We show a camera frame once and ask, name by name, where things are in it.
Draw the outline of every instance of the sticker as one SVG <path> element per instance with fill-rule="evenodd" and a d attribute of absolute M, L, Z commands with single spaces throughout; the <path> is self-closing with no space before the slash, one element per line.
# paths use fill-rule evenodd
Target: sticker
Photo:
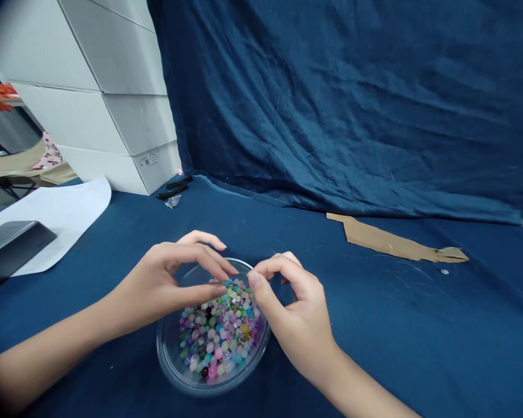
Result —
<path fill-rule="evenodd" d="M 148 153 L 139 159 L 139 166 L 143 168 L 148 168 L 155 164 L 157 164 L 157 153 L 155 152 Z"/>

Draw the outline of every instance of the glass bowl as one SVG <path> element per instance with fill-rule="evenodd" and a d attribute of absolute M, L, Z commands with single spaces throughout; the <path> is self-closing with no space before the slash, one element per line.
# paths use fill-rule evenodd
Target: glass bowl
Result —
<path fill-rule="evenodd" d="M 239 272 L 238 275 L 231 277 L 231 284 L 237 286 L 238 284 L 235 284 L 234 281 L 242 281 L 245 289 L 248 290 L 249 285 L 246 275 L 250 270 L 252 270 L 252 267 L 235 258 L 227 258 L 227 260 L 236 267 Z M 213 277 L 208 271 L 204 270 L 200 265 L 195 265 L 181 279 L 179 279 L 179 282 L 182 286 L 195 286 L 213 280 Z M 249 347 L 246 358 L 242 359 L 241 357 L 242 360 L 240 363 L 237 363 L 237 353 L 235 352 L 235 358 L 230 360 L 231 362 L 234 362 L 234 366 L 230 371 L 225 372 L 222 376 L 216 375 L 202 377 L 201 373 L 198 371 L 193 372 L 189 367 L 191 353 L 188 353 L 188 355 L 184 357 L 181 356 L 183 351 L 181 344 L 185 344 L 182 343 L 182 335 L 187 332 L 187 330 L 184 333 L 181 332 L 184 325 L 179 323 L 180 319 L 183 317 L 184 311 L 185 309 L 181 309 L 165 316 L 163 319 L 159 320 L 157 326 L 157 355 L 164 375 L 176 389 L 187 395 L 198 398 L 215 397 L 235 389 L 254 371 L 266 350 L 271 335 L 271 329 L 265 317 L 261 311 L 259 311 L 259 325 L 256 328 L 256 337 L 252 337 L 250 344 L 247 344 L 247 346 L 253 344 L 255 346 Z M 208 339 L 205 338 L 204 343 L 200 345 L 199 352 L 205 352 L 201 347 L 206 347 L 207 341 Z M 190 348 L 188 344 L 186 344 L 185 347 L 186 349 Z"/>

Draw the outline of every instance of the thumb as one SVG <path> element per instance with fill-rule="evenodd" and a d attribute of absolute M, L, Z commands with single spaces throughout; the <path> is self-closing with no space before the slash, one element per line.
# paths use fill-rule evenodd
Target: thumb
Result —
<path fill-rule="evenodd" d="M 248 273 L 248 282 L 256 297 L 256 303 L 263 311 L 272 329 L 275 330 L 282 323 L 286 309 L 281 305 L 267 279 L 260 273 L 252 270 Z"/>
<path fill-rule="evenodd" d="M 217 299 L 227 293 L 227 288 L 219 283 L 206 283 L 198 286 L 177 287 L 173 292 L 173 310 L 197 306 Z"/>

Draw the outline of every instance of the clear glass bowl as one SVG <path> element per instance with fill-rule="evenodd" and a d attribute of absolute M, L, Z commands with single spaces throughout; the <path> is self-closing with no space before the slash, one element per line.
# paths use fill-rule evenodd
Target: clear glass bowl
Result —
<path fill-rule="evenodd" d="M 246 275 L 252 270 L 252 267 L 235 258 L 227 258 L 227 260 L 239 272 L 232 280 L 242 280 L 248 286 Z M 179 282 L 182 286 L 195 286 L 207 283 L 212 278 L 209 272 L 200 265 L 196 265 L 179 279 Z M 271 329 L 263 314 L 260 314 L 261 328 L 258 332 L 261 338 L 259 343 L 250 349 L 248 357 L 242 363 L 236 365 L 230 373 L 204 379 L 200 373 L 190 371 L 180 357 L 182 348 L 180 348 L 180 325 L 178 321 L 182 317 L 182 312 L 183 309 L 165 316 L 159 320 L 157 326 L 157 356 L 164 375 L 176 389 L 198 398 L 215 397 L 235 389 L 254 371 L 269 342 Z"/>

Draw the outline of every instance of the blue tablecloth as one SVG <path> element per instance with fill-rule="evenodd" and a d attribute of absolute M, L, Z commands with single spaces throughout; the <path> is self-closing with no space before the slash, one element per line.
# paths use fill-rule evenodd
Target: blue tablecloth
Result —
<path fill-rule="evenodd" d="M 0 352 L 100 299 L 153 244 L 200 229 L 228 245 L 224 255 L 252 265 L 293 251 L 325 287 L 338 344 L 424 416 L 523 416 L 523 229 L 442 219 L 363 221 L 428 246 L 462 247 L 471 261 L 441 265 L 376 253 L 347 243 L 342 224 L 322 213 L 270 206 L 202 178 L 173 210 L 153 196 L 114 192 L 57 265 L 0 287 Z M 279 297 L 290 300 L 290 289 L 273 282 Z M 155 336 L 152 324 L 100 347 L 28 415 L 339 416 L 274 337 L 236 392 L 203 400 L 170 386 Z"/>

